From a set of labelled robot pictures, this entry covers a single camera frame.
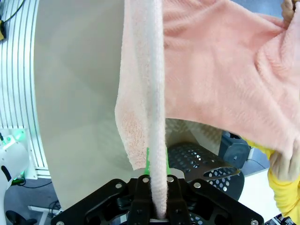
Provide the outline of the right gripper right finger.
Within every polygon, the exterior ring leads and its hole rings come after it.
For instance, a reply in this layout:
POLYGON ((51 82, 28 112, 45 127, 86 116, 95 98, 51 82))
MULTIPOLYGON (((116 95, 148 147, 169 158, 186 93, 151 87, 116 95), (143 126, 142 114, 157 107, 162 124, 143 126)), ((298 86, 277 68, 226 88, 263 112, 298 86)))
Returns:
POLYGON ((172 225, 262 225, 261 215, 238 200, 244 186, 239 169, 203 147, 171 147, 167 218, 172 225))

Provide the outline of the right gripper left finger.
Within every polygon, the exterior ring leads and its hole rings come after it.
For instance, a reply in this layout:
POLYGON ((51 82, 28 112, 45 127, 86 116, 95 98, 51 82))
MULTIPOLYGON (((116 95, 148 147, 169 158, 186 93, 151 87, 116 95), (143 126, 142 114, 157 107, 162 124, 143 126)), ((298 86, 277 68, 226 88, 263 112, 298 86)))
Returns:
POLYGON ((122 216, 127 216, 122 225, 148 225, 153 215, 150 190, 149 149, 146 153, 146 168, 129 182, 113 179, 63 210, 52 220, 52 225, 111 225, 122 216))

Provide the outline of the person's left hand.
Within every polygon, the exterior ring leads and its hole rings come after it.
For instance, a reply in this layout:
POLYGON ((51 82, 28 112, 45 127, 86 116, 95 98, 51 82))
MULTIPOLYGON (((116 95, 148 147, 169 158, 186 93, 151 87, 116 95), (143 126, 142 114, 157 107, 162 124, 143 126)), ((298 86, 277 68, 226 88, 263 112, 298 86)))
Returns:
POLYGON ((280 181, 295 181, 300 175, 300 150, 293 150, 290 159, 274 152, 270 156, 270 169, 280 181))

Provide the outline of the person's right hand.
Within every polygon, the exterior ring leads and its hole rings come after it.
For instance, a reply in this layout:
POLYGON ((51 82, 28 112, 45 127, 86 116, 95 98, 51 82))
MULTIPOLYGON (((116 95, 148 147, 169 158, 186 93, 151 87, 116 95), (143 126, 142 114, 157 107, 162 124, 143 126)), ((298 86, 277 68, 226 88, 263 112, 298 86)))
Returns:
POLYGON ((286 27, 289 26, 289 24, 293 19, 295 7, 296 7, 295 4, 296 4, 296 0, 284 0, 283 3, 281 4, 282 17, 286 27))

